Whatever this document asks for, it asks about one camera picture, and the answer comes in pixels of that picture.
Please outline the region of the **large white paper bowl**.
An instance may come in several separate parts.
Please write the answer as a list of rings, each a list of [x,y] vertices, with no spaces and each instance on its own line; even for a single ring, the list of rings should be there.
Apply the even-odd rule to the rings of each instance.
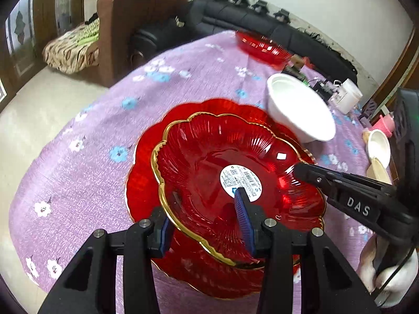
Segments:
[[[267,111],[277,123],[289,128],[301,143],[328,142],[336,125],[327,104],[300,80],[283,73],[266,81]]]

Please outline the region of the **large red scalloped plate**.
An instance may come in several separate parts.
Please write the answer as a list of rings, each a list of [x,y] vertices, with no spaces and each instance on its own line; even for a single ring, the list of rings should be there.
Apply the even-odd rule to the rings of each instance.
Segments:
[[[163,131],[173,121],[185,120],[197,112],[234,114],[246,121],[267,126],[272,131],[285,133],[299,143],[288,128],[275,123],[265,111],[255,106],[241,105],[227,99],[180,104],[171,109],[159,123],[148,128],[138,141],[134,165],[126,180],[126,202],[133,221],[147,218],[154,208],[162,207],[158,182],[151,167],[151,154],[162,140]],[[261,261],[261,266],[256,269],[226,265],[209,255],[198,242],[174,226],[170,248],[163,258],[155,260],[155,264],[167,275],[189,284],[205,295],[235,299],[261,290],[264,262],[258,260]]]

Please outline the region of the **small red gold-rimmed plate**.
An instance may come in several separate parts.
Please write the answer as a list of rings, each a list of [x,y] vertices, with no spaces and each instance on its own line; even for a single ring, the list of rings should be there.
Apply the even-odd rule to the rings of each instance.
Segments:
[[[312,164],[310,153],[280,131],[234,114],[197,112],[173,121],[151,154],[161,206],[172,224],[218,261],[256,269],[246,250],[234,194],[288,228],[324,227],[326,201],[316,187],[297,181],[293,167]]]

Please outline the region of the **cream plastic bowl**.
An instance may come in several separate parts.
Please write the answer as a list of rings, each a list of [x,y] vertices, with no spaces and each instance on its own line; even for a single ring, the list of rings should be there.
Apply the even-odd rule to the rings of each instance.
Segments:
[[[391,178],[388,175],[388,172],[383,167],[381,162],[377,158],[371,160],[371,164],[366,170],[366,176],[369,179],[376,180],[378,182],[392,184]]]

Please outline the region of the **pink sleeved glass bottle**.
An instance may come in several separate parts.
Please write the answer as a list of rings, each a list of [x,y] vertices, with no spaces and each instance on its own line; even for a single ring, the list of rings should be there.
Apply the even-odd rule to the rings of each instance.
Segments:
[[[374,123],[371,130],[382,131],[387,138],[391,138],[395,131],[395,122],[392,113],[386,114],[385,116],[380,115],[378,121]]]

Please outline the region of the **white plastic jar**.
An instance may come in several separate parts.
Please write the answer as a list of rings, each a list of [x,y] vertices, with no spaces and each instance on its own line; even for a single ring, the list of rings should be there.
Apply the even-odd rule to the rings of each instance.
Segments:
[[[358,86],[350,79],[344,82],[334,80],[333,87],[334,93],[329,102],[342,114],[348,114],[363,97]]]

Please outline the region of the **purple floral tablecloth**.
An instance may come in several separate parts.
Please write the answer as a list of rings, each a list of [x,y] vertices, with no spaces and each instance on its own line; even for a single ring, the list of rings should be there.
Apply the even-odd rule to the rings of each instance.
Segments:
[[[178,104],[231,99],[266,108],[266,80],[276,71],[236,46],[232,31],[203,38],[138,68],[79,112],[33,161],[11,203],[11,240],[23,269],[48,292],[94,229],[132,224],[126,178],[145,130]],[[320,166],[365,174],[369,165],[362,126],[332,111],[334,140],[312,142]],[[328,206],[326,232],[351,265],[373,232]],[[254,313],[258,296],[210,298],[153,268],[161,313]]]

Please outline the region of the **black cylindrical device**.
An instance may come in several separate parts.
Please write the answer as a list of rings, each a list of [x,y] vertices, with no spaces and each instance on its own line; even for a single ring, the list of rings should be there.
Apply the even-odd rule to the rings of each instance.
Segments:
[[[328,80],[321,80],[320,78],[314,78],[313,80],[310,80],[309,83],[311,85],[311,88],[324,100],[328,101],[332,95],[334,94],[333,88],[331,88],[327,84]]]

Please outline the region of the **red bowl far end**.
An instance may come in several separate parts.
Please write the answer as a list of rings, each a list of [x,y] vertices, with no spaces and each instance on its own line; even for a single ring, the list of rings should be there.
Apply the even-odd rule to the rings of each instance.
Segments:
[[[236,44],[251,58],[282,70],[292,55],[274,41],[256,33],[237,31]]]

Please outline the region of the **black leather sofa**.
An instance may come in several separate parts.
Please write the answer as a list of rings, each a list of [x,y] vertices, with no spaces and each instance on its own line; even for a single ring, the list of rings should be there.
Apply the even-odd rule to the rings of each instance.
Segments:
[[[357,70],[317,33],[296,29],[260,6],[247,7],[227,0],[192,0],[177,16],[136,29],[130,50],[150,60],[156,55],[223,31],[244,31],[265,36],[281,47],[307,57],[315,69],[330,80],[357,82]]]

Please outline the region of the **patterned blanket cushion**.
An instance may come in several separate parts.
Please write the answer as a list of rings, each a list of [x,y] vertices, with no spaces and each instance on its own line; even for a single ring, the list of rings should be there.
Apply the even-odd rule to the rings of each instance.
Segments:
[[[72,75],[99,64],[100,20],[80,24],[43,48],[46,65]]]

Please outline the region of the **wooden glass door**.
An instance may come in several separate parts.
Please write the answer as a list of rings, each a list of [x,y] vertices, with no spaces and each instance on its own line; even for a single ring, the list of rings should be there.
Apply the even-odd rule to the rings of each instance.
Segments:
[[[19,0],[1,24],[1,108],[42,69],[33,23],[33,0]]]

